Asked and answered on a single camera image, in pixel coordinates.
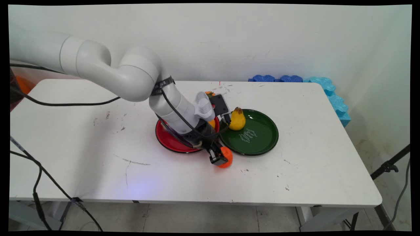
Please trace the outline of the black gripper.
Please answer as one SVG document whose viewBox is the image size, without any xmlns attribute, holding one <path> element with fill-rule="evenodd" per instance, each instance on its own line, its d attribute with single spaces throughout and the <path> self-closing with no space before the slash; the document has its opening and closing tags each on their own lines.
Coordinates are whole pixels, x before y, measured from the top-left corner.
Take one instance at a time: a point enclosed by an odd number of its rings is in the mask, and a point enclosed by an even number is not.
<svg viewBox="0 0 420 236">
<path fill-rule="evenodd" d="M 223 146 L 217 140 L 216 130 L 203 119 L 199 119 L 195 130 L 183 135 L 183 144 L 189 148 L 209 150 L 213 165 L 228 163 L 228 158 L 222 152 Z"/>
</svg>

